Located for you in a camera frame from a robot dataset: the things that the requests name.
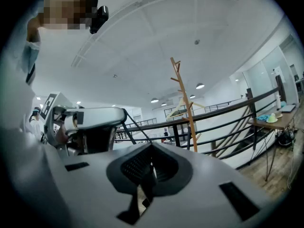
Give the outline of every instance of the coat rack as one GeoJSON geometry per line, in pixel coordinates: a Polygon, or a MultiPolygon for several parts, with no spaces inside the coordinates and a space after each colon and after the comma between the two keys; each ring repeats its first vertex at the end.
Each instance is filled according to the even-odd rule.
{"type": "Polygon", "coordinates": [[[187,108],[187,113],[188,113],[188,118],[183,117],[183,119],[190,123],[194,152],[197,152],[198,147],[197,147],[197,144],[196,144],[194,122],[193,122],[193,118],[192,118],[192,114],[191,114],[191,107],[192,107],[193,102],[191,104],[189,104],[187,94],[186,94],[186,90],[185,90],[184,84],[183,84],[182,79],[181,79],[181,75],[180,75],[181,61],[175,62],[172,57],[170,59],[171,59],[171,62],[172,62],[172,65],[173,65],[173,68],[174,68],[174,71],[175,71],[175,74],[176,74],[176,77],[177,77],[177,79],[176,78],[171,78],[171,79],[176,81],[176,82],[179,82],[179,84],[180,84],[179,92],[181,92],[182,95],[183,95],[183,99],[184,99],[184,102],[185,102],[185,105],[186,105],[186,108],[187,108]]]}

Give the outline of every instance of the headset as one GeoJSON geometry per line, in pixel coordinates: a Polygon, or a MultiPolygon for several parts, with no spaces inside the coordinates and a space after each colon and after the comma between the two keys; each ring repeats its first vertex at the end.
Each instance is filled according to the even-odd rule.
{"type": "MultiPolygon", "coordinates": [[[[92,7],[97,8],[98,0],[92,0],[92,7]]],[[[90,23],[90,33],[95,34],[109,19],[109,9],[107,6],[101,6],[92,14],[92,22],[90,23]]]]}

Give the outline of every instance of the person in white coat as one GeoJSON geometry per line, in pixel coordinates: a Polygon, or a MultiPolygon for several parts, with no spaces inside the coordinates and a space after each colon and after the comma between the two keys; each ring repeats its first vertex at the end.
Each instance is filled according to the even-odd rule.
{"type": "Polygon", "coordinates": [[[32,115],[29,118],[29,123],[33,128],[33,134],[35,135],[37,140],[41,140],[41,129],[39,125],[39,116],[40,116],[41,109],[39,107],[35,107],[33,110],[32,115]]]}

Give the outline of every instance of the cup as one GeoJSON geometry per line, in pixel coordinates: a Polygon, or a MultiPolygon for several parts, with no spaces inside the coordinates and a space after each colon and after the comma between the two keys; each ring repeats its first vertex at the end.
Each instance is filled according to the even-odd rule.
{"type": "Polygon", "coordinates": [[[276,120],[275,117],[276,117],[275,115],[270,115],[270,117],[268,118],[268,121],[269,121],[270,123],[273,123],[273,122],[276,120]]]}
{"type": "Polygon", "coordinates": [[[275,117],[280,117],[281,116],[281,112],[280,111],[277,111],[277,112],[275,112],[275,117]]]}

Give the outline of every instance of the wooden floor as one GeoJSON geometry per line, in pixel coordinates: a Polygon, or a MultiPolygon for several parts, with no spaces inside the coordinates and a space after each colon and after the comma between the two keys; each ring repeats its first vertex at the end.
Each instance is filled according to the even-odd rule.
{"type": "MultiPolygon", "coordinates": [[[[294,118],[295,127],[299,130],[295,134],[294,149],[277,147],[275,153],[274,164],[268,177],[268,181],[265,181],[266,177],[266,153],[260,158],[251,163],[251,165],[243,167],[239,171],[252,182],[264,189],[272,199],[277,199],[283,193],[288,190],[288,177],[291,173],[291,166],[293,165],[293,174],[290,176],[291,181],[295,177],[296,171],[303,159],[302,148],[304,144],[304,103],[301,104],[300,109],[294,118]]],[[[274,148],[268,151],[268,166],[272,160],[274,148]]]]}

